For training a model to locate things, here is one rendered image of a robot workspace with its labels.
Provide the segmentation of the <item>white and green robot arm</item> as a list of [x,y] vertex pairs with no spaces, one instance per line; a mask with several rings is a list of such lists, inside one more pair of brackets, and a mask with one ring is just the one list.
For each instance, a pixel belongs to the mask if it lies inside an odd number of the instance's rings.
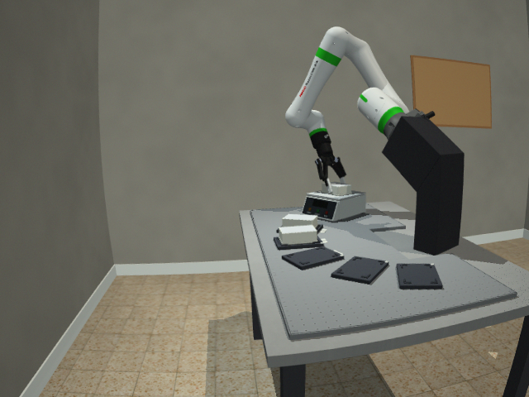
[[324,35],[303,86],[285,114],[291,127],[307,130],[314,149],[324,142],[331,144],[323,115],[312,108],[343,56],[354,64],[369,87],[358,99],[359,111],[387,139],[391,137],[401,116],[435,116],[433,111],[425,115],[416,108],[409,112],[384,76],[369,45],[346,29],[335,26]]

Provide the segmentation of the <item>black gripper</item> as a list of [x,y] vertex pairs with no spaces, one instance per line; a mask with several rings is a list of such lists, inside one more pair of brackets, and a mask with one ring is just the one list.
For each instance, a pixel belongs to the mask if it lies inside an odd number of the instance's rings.
[[316,159],[315,163],[317,164],[319,178],[322,179],[322,181],[325,181],[327,192],[330,194],[333,191],[331,188],[330,181],[328,179],[328,165],[331,168],[333,168],[333,170],[336,172],[336,174],[340,178],[340,182],[343,184],[346,183],[344,179],[344,176],[346,176],[346,172],[341,164],[340,157],[336,158],[333,155],[331,144],[329,142],[324,142],[324,143],[317,145],[316,150],[317,150],[319,159]]

